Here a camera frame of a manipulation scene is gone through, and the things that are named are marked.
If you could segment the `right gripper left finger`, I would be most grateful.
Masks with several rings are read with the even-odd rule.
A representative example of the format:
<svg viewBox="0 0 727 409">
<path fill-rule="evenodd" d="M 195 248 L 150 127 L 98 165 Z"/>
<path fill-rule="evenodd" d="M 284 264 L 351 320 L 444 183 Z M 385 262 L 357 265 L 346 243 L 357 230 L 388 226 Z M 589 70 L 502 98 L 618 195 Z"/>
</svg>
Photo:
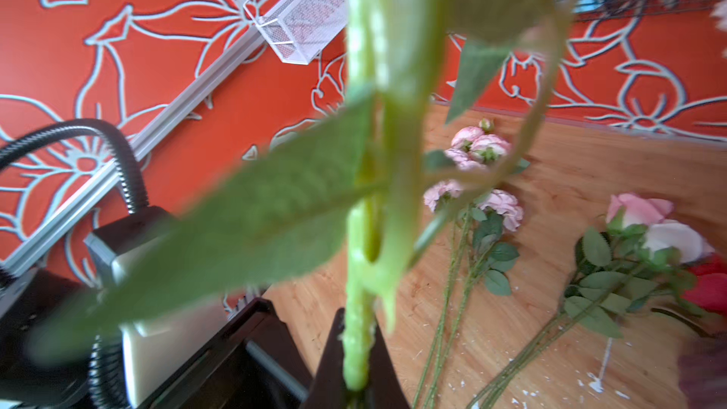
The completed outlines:
<svg viewBox="0 0 727 409">
<path fill-rule="evenodd" d="M 340 335 L 345 327 L 344 308 L 340 308 L 331 324 L 331 330 L 302 409 L 346 408 L 346 384 L 343 376 L 344 349 Z"/>
</svg>

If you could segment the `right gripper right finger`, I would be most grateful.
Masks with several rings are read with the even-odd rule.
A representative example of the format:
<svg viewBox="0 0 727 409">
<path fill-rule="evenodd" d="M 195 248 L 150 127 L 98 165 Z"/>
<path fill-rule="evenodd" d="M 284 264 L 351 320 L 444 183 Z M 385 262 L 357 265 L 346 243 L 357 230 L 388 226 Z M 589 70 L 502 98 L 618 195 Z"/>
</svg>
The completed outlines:
<svg viewBox="0 0 727 409">
<path fill-rule="evenodd" d="M 410 409 L 380 329 L 375 331 L 371 350 L 371 407 Z"/>
</svg>

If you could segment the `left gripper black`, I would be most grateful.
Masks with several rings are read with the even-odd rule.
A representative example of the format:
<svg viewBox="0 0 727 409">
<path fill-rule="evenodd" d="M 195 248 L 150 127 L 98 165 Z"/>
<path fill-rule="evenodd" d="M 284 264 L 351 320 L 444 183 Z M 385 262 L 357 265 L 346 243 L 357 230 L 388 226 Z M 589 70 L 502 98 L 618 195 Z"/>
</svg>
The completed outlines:
<svg viewBox="0 0 727 409">
<path fill-rule="evenodd" d="M 311 384 L 288 326 L 257 297 L 140 406 L 298 408 Z"/>
</svg>

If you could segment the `pink mini rose spray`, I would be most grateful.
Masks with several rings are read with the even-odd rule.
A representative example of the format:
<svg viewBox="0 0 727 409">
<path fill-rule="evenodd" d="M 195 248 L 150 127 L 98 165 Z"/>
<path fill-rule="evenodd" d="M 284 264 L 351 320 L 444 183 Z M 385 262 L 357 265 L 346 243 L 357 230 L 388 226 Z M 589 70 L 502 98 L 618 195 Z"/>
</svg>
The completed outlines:
<svg viewBox="0 0 727 409">
<path fill-rule="evenodd" d="M 557 313 L 469 402 L 492 408 L 509 384 L 575 327 L 615 340 L 620 322 L 649 301 L 671 297 L 669 315 L 695 331 L 694 317 L 726 316 L 726 259 L 693 227 L 672 217 L 670 200 L 625 192 L 612 196 L 605 228 L 589 228 L 574 247 L 576 268 Z"/>
</svg>

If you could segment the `purple ribbed glass vase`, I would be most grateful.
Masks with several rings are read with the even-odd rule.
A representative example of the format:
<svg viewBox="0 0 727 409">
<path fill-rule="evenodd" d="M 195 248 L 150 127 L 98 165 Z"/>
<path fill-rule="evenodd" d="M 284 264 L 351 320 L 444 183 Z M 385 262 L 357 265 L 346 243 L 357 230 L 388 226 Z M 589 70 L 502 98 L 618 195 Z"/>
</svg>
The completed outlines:
<svg viewBox="0 0 727 409">
<path fill-rule="evenodd" d="M 688 344 L 678 359 L 679 388 L 688 408 L 726 408 L 726 334 Z"/>
</svg>

